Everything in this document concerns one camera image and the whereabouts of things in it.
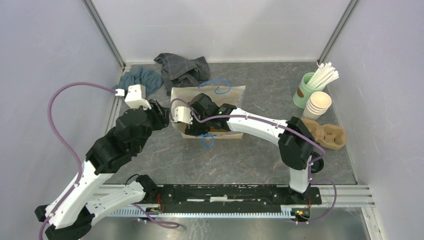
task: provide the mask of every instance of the white wall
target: white wall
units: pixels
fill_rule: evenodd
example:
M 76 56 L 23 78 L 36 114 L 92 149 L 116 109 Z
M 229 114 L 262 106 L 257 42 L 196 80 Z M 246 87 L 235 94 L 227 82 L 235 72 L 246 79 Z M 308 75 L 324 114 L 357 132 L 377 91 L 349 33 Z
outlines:
M 208 61 L 310 61 L 349 0 L 93 0 L 127 62 L 160 53 Z
M 424 2 L 360 1 L 328 61 L 330 93 L 359 180 L 388 240 L 422 239 Z
M 77 172 L 49 128 L 51 95 L 72 82 L 113 86 L 119 72 L 81 0 L 1 1 L 0 239 L 38 239 L 35 208 L 54 201 Z M 112 99 L 78 86 L 54 103 L 56 126 L 82 159 Z

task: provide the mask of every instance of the blue cloth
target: blue cloth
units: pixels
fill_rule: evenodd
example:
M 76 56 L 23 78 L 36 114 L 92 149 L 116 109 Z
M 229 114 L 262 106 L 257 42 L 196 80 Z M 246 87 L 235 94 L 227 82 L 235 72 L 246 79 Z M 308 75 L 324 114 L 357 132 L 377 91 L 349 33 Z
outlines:
M 128 87 L 131 85 L 141 84 L 146 88 L 146 97 L 156 92 L 164 84 L 164 79 L 154 70 L 143 70 L 142 66 L 138 66 L 135 70 L 124 73 L 119 80 L 118 85 L 113 89 L 124 89 L 127 95 Z

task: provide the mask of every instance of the metal corner post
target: metal corner post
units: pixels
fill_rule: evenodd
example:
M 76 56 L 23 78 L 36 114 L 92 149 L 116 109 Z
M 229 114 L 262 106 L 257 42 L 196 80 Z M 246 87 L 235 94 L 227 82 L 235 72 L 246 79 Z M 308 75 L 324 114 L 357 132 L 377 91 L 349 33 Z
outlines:
M 327 44 L 324 47 L 324 50 L 322 51 L 321 55 L 318 58 L 319 64 L 324 62 L 325 58 L 329 55 L 330 50 L 333 48 L 334 43 L 336 42 L 337 38 L 339 37 L 342 29 L 345 27 L 346 22 L 348 21 L 349 17 L 351 16 L 352 12 L 354 11 L 358 2 L 359 2 L 359 0 L 350 0 L 349 1 L 349 4 L 347 5 L 346 9 L 344 10 L 343 15 L 341 15 L 341 18 L 338 21 L 337 26 L 335 27 L 333 33 L 331 34 L 330 39 L 328 40 Z
M 115 45 L 114 41 L 111 38 L 111 35 L 109 34 L 108 30 L 105 27 L 105 24 L 103 23 L 102 19 L 100 18 L 99 13 L 96 10 L 96 7 L 94 6 L 94 3 L 92 0 L 82 0 L 85 7 L 87 8 L 88 12 L 90 13 L 95 25 L 97 26 L 98 30 L 100 31 L 100 34 L 103 36 L 104 41 L 106 42 L 107 46 L 109 47 L 110 51 L 112 52 L 113 56 L 115 57 L 118 64 L 124 68 L 125 67 L 125 61 L 123 60 L 121 54 L 119 53 L 117 46 Z

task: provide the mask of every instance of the green cup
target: green cup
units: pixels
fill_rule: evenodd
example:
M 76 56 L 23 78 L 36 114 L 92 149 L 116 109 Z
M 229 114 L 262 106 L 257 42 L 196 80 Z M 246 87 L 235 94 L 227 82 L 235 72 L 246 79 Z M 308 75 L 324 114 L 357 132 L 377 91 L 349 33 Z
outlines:
M 309 80 L 311 80 L 313 75 L 314 75 L 313 72 L 306 73 L 302 77 L 302 81 L 300 82 L 300 85 L 297 88 L 297 91 L 294 93 L 293 102 L 296 106 L 298 106 L 301 109 L 304 109 L 306 107 L 306 103 L 308 102 L 308 99 L 311 97 L 313 93 L 320 92 L 325 87 L 323 86 L 318 89 L 312 89 L 306 86 L 306 84 L 309 82 Z

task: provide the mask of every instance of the white bracket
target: white bracket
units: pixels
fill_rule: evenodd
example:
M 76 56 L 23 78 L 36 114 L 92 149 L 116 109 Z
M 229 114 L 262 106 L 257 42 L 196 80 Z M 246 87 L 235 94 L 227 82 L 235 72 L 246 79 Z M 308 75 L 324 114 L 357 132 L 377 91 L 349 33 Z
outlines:
M 152 109 L 146 97 L 146 87 L 141 84 L 131 85 L 128 87 L 128 93 L 125 97 L 125 103 L 131 109 L 143 107 L 144 110 Z
M 117 93 L 115 93 L 115 96 L 117 96 L 117 97 L 125 97 L 125 90 L 124 89 L 118 88 L 118 89 L 116 89 L 116 92 Z
M 177 106 L 172 112 L 173 123 L 193 124 L 193 117 L 190 112 L 190 108 L 186 106 Z
M 96 175 L 94 172 L 96 168 L 90 161 L 84 161 L 82 177 L 71 194 L 56 210 L 55 214 L 48 221 L 50 225 L 54 225 L 56 229 L 66 228 L 71 226 L 78 218 L 81 209 L 86 205 L 90 197 L 95 193 L 98 188 L 110 179 L 113 173 L 101 173 Z M 65 193 L 74 185 L 77 176 L 75 176 L 60 196 L 45 209 L 45 216 L 49 216 L 52 209 L 56 206 L 58 201 L 65 195 Z
M 88 201 L 86 207 L 90 213 L 95 215 L 91 220 L 91 225 L 94 226 L 101 219 L 122 207 L 140 202 L 145 195 L 143 186 L 139 182 L 133 181 L 111 194 Z

